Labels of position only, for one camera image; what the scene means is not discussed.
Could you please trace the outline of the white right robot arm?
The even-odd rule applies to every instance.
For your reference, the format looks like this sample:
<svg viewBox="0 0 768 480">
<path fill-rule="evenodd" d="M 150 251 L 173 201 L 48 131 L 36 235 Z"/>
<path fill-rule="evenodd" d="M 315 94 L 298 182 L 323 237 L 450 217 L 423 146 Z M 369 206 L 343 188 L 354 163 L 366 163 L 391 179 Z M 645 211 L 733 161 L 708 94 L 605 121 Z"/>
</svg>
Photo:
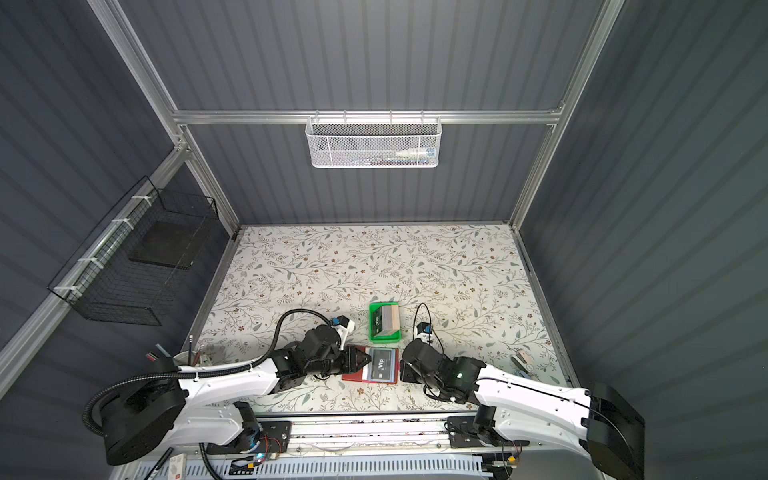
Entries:
<svg viewBox="0 0 768 480">
<path fill-rule="evenodd" d="M 478 359 L 451 359 L 420 339 L 407 345 L 402 363 L 402 380 L 441 401 L 476 406 L 474 428 L 486 444 L 541 443 L 588 457 L 614 479 L 645 477 L 645 420 L 610 385 L 548 385 Z"/>
</svg>

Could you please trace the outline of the red card holder wallet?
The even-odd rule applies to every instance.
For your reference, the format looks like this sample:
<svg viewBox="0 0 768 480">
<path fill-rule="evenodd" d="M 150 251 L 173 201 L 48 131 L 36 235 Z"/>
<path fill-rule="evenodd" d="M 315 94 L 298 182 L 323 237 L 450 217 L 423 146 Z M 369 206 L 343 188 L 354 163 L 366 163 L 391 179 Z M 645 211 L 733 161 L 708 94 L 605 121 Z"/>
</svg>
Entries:
<svg viewBox="0 0 768 480">
<path fill-rule="evenodd" d="M 344 374 L 341 379 L 346 382 L 397 384 L 400 372 L 400 352 L 396 348 L 366 347 L 352 345 L 357 350 L 355 360 L 367 355 L 370 361 L 359 371 Z"/>
</svg>

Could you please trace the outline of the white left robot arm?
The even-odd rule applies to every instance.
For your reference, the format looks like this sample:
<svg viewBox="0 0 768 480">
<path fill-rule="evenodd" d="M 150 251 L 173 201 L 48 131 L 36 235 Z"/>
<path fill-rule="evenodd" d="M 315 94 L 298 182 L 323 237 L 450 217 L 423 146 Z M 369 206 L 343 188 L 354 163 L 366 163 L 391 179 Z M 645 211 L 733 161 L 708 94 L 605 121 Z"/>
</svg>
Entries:
<svg viewBox="0 0 768 480">
<path fill-rule="evenodd" d="M 204 445 L 209 454 L 264 456 L 280 433 L 268 433 L 247 398 L 300 386 L 307 377 L 355 374 L 371 362 L 348 346 L 341 327 L 322 324 L 303 340 L 265 357 L 218 367 L 164 361 L 97 400 L 88 419 L 104 441 L 106 461 L 118 466 L 169 447 Z"/>
</svg>

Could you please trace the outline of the grey VIP credit card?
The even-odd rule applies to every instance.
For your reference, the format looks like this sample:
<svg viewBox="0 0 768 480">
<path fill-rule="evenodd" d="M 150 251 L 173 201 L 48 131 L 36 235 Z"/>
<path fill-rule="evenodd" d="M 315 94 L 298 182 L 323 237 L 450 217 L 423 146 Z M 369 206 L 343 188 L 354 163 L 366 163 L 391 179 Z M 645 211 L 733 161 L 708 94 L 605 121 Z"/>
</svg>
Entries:
<svg viewBox="0 0 768 480">
<path fill-rule="evenodd" d="M 397 350 L 388 348 L 373 348 L 369 364 L 369 379 L 378 383 L 393 383 L 397 364 Z"/>
</svg>

